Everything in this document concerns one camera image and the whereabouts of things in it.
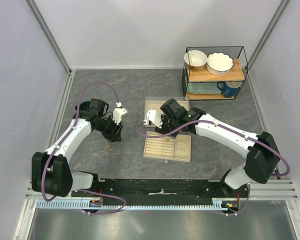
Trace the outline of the beige jewelry box with lid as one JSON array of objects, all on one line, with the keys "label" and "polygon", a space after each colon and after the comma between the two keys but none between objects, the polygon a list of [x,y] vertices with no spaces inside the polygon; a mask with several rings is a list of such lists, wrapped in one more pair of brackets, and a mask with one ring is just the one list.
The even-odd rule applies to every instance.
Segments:
[{"label": "beige jewelry box with lid", "polygon": [[146,128],[156,128],[157,126],[147,118],[149,110],[156,110],[161,120],[161,115],[164,115],[161,110],[161,106],[168,100],[174,99],[181,107],[184,107],[186,111],[190,110],[190,101],[186,96],[147,96],[145,99],[144,107],[144,126]]}]

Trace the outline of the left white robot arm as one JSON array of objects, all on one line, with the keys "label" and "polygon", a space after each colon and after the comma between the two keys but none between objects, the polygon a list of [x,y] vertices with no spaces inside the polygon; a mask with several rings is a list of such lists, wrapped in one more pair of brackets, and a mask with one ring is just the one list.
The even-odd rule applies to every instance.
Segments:
[{"label": "left white robot arm", "polygon": [[116,103],[113,111],[103,100],[92,98],[75,107],[73,119],[61,137],[44,152],[36,152],[31,159],[31,188],[47,197],[66,197],[81,190],[89,197],[96,196],[100,185],[94,181],[95,173],[72,172],[70,160],[82,141],[98,131],[108,142],[121,142],[123,116],[128,110]]}]

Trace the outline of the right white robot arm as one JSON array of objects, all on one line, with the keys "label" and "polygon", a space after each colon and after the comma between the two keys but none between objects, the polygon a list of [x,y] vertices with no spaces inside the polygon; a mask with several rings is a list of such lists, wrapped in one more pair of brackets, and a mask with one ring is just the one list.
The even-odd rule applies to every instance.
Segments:
[{"label": "right white robot arm", "polygon": [[245,158],[243,164],[223,176],[219,191],[225,197],[232,196],[237,189],[250,182],[267,183],[280,160],[270,133],[240,130],[197,107],[187,110],[173,98],[167,100],[160,110],[148,110],[145,119],[155,125],[155,132],[164,136],[176,137],[183,131],[207,137]]}]

